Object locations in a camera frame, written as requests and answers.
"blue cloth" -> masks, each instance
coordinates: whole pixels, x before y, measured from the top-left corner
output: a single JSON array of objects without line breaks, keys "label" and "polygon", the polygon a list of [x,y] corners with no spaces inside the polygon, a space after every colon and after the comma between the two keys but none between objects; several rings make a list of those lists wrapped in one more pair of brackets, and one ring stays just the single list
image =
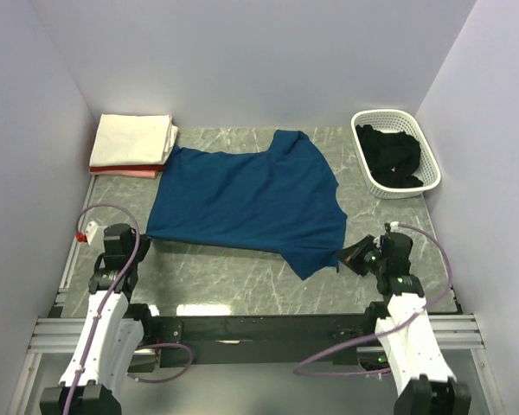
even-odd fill
[{"label": "blue cloth", "polygon": [[338,183],[302,131],[276,131],[267,151],[175,147],[148,219],[152,238],[278,252],[302,278],[337,266],[346,214]]}]

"basket rim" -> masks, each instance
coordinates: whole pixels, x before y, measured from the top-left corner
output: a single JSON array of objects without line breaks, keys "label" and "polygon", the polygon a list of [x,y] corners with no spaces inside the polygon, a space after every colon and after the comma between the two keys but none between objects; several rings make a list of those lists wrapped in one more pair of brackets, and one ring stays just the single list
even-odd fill
[{"label": "basket rim", "polygon": [[[387,188],[386,186],[383,186],[380,183],[378,183],[373,178],[373,176],[371,175],[371,171],[369,170],[369,166],[367,165],[367,161],[365,160],[365,156],[363,155],[363,149],[362,149],[362,146],[360,145],[360,140],[359,140],[359,138],[357,136],[357,133],[356,133],[356,119],[358,117],[360,117],[361,115],[375,114],[377,112],[393,112],[395,114],[401,115],[402,117],[406,118],[409,122],[411,122],[414,127],[417,128],[417,130],[419,131],[420,136],[421,136],[421,140],[420,141],[421,141],[422,144],[424,144],[426,153],[427,153],[427,155],[429,156],[429,158],[430,158],[430,160],[432,162],[432,166],[436,170],[436,180],[433,183],[428,184],[426,186],[421,186],[420,188]],[[427,190],[431,190],[433,188],[436,188],[440,184],[440,180],[442,179],[442,175],[440,174],[439,165],[436,163],[436,159],[434,158],[433,152],[431,151],[431,147],[429,147],[429,144],[426,141],[425,134],[423,134],[423,130],[421,130],[421,127],[419,126],[419,123],[417,122],[417,120],[411,114],[408,114],[407,112],[402,111],[402,110],[395,110],[395,109],[392,109],[392,108],[380,109],[380,110],[360,111],[360,112],[357,112],[354,115],[354,117],[352,117],[351,127],[352,127],[352,132],[354,134],[354,139],[356,141],[356,145],[357,145],[358,149],[360,150],[359,153],[360,153],[360,156],[362,158],[363,166],[365,166],[365,171],[367,173],[367,176],[368,176],[369,180],[371,181],[371,184],[373,186],[375,186],[376,188],[378,188],[379,190],[382,190],[383,192],[388,192],[388,193],[404,193],[404,194],[415,193],[415,192],[421,192],[422,193],[422,192],[425,192]]]}]

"white plastic basket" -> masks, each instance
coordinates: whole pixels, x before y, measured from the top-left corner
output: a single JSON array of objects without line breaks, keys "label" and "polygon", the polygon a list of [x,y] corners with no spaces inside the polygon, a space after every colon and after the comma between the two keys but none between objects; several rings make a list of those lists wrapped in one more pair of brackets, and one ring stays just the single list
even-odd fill
[{"label": "white plastic basket", "polygon": [[[420,188],[387,188],[377,183],[371,172],[365,156],[363,155],[360,140],[357,137],[357,125],[372,125],[375,130],[382,132],[400,132],[404,131],[412,137],[415,137],[420,143],[421,159],[420,166],[413,174],[418,177],[425,185]],[[407,112],[399,110],[373,110],[358,112],[352,118],[352,131],[354,132],[354,147],[356,147],[357,159],[362,168],[363,178],[372,195],[381,199],[404,199],[421,195],[426,190],[436,188],[440,183],[440,169],[436,164],[433,153],[426,142],[425,136],[421,131],[419,124]]]}]

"folded white cloth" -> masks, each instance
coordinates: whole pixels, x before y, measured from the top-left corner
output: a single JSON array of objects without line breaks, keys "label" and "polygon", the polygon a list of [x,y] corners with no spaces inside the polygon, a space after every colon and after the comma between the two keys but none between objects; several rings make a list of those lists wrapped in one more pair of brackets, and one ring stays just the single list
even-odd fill
[{"label": "folded white cloth", "polygon": [[165,164],[177,131],[169,115],[102,115],[90,167]]}]

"marble table surface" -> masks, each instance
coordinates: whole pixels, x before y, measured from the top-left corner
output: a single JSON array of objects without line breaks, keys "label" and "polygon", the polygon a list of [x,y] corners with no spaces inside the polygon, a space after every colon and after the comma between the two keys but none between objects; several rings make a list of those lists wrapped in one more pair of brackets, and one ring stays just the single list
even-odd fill
[{"label": "marble table surface", "polygon": [[[372,196],[363,180],[350,128],[301,129],[321,150],[338,182],[337,199],[348,215],[345,245],[367,233],[384,233],[384,222],[399,220],[432,232],[422,196],[382,200]],[[247,153],[266,150],[274,128],[181,129],[181,146],[205,151]],[[144,231],[159,179],[122,176],[96,178],[90,203],[108,201],[128,208]],[[110,208],[94,209],[86,217],[104,224],[128,221]],[[413,237],[412,273],[427,296],[445,287],[445,267],[439,251],[418,234]],[[79,244],[69,276],[62,316],[81,317],[87,308],[87,284],[99,252]],[[359,277],[346,267],[318,271],[305,281],[275,253],[219,246],[154,241],[138,269],[140,277],[132,302],[145,302],[162,316],[173,315],[285,315],[362,313],[381,296],[375,277]],[[431,311],[456,312],[453,291]]]}]

